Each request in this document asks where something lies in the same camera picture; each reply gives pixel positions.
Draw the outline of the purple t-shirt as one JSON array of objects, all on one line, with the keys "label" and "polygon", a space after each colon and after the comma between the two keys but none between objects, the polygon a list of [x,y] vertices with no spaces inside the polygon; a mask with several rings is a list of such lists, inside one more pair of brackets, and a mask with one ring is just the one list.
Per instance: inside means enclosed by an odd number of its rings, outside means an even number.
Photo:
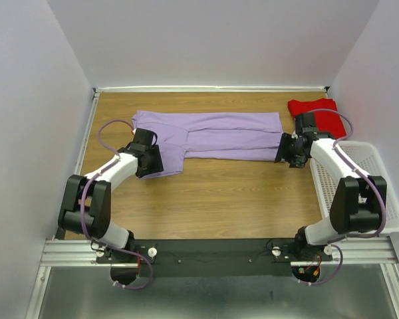
[{"label": "purple t-shirt", "polygon": [[274,161],[283,127],[279,113],[159,113],[137,111],[136,129],[153,131],[164,170],[147,179],[177,175],[188,158]]}]

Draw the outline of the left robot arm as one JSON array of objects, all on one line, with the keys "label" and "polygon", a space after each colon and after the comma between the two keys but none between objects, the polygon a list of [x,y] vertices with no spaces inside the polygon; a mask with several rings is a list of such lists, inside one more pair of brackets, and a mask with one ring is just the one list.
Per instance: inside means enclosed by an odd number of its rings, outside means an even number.
[{"label": "left robot arm", "polygon": [[128,262],[133,256],[152,261],[157,254],[155,247],[146,251],[147,257],[139,255],[135,251],[133,232],[112,222],[112,192],[129,177],[141,178],[163,170],[158,145],[129,143],[97,170],[68,178],[58,218],[59,227],[86,235],[99,247],[111,249],[112,256],[121,263]]}]

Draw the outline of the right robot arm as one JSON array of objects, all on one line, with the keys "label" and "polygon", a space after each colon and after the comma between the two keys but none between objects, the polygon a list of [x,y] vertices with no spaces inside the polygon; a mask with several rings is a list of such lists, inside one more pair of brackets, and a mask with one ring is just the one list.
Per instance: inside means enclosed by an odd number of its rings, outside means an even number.
[{"label": "right robot arm", "polygon": [[303,168],[309,159],[314,159],[336,183],[329,215],[300,228],[295,235],[293,254],[302,261],[315,255],[317,247],[349,237],[377,237],[386,225],[386,180],[361,169],[338,143],[310,132],[281,136],[276,162],[285,161],[291,168]]}]

